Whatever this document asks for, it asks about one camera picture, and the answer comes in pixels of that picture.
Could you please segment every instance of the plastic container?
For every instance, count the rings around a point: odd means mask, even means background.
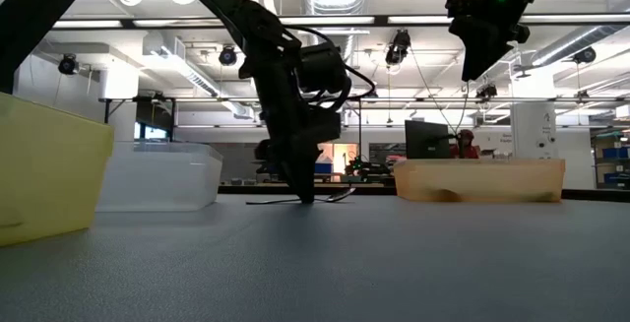
[[[208,145],[116,142],[96,210],[199,210],[217,199],[221,166]]]
[[[0,94],[0,132],[0,245],[88,227],[111,128]]]
[[[564,160],[407,160],[398,196],[418,202],[560,202]]]

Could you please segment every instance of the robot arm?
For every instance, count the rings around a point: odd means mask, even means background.
[[[75,0],[5,0],[0,36],[0,82],[10,83],[24,59]],[[266,159],[273,161],[304,203],[314,200],[313,173],[319,143],[341,135],[337,110],[347,100],[349,69],[335,46],[301,47],[278,17],[250,0],[199,0],[221,21],[246,55],[239,77],[253,77],[270,140]],[[303,92],[341,95],[329,108],[311,104]]]

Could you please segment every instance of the ceiling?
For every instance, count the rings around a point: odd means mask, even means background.
[[[615,5],[625,0],[535,0],[526,11],[532,13],[603,13],[614,11]],[[372,15],[387,14],[445,14],[445,0],[367,0],[366,13]],[[275,0],[280,15],[303,14],[302,0]],[[66,19],[88,18],[180,18],[211,16],[210,11],[195,1],[189,5],[177,5],[171,0],[143,0],[137,6],[124,6],[118,0],[77,0],[66,12]],[[540,50],[558,38],[573,31],[576,27],[532,27],[532,36],[525,44],[519,45],[520,51]],[[367,34],[357,36],[355,52],[348,63],[377,83],[381,97],[426,97],[429,92],[440,97],[458,97],[462,95],[460,80],[463,65],[463,45],[461,41],[448,33],[447,28],[410,28],[413,55],[419,64],[415,65],[411,55],[403,62],[396,75],[388,75],[383,67],[387,43],[395,34],[395,29],[365,28]],[[142,42],[145,32],[51,32],[49,40],[57,42],[106,42],[124,49],[128,44],[137,46]],[[231,67],[222,67],[218,61],[221,46],[232,43],[228,33],[223,30],[180,30],[169,34],[180,38],[187,46],[187,58],[197,64],[208,76],[220,82],[221,91],[238,97],[254,97],[254,89],[248,82],[239,82],[237,70],[243,61]],[[304,42],[306,36],[299,36]],[[630,29],[623,30],[594,45],[598,59],[593,65],[582,66],[578,80],[575,64],[558,63],[553,66],[555,87],[559,94],[574,94],[584,85],[611,79],[627,72],[630,53],[612,57],[630,49]],[[372,50],[368,55],[365,50]],[[143,63],[141,55],[136,61]],[[168,70],[148,70],[141,81],[141,88],[159,89],[178,96],[193,96],[194,87],[183,77]],[[510,74],[508,68],[499,72],[494,79],[499,94],[509,95]],[[357,90],[364,87],[364,82],[355,79]],[[472,90],[478,85],[471,84]],[[630,93],[630,85],[605,90],[597,96],[612,96]],[[205,105],[207,109],[217,105]]]

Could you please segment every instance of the blue box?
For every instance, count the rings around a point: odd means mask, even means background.
[[[315,163],[315,173],[328,174],[333,172],[332,163]]]
[[[622,147],[620,149],[602,149],[601,154],[605,159],[627,159],[628,148]]]

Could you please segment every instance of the desk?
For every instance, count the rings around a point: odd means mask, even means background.
[[[630,204],[243,204],[274,198],[0,248],[0,320],[630,319]]]

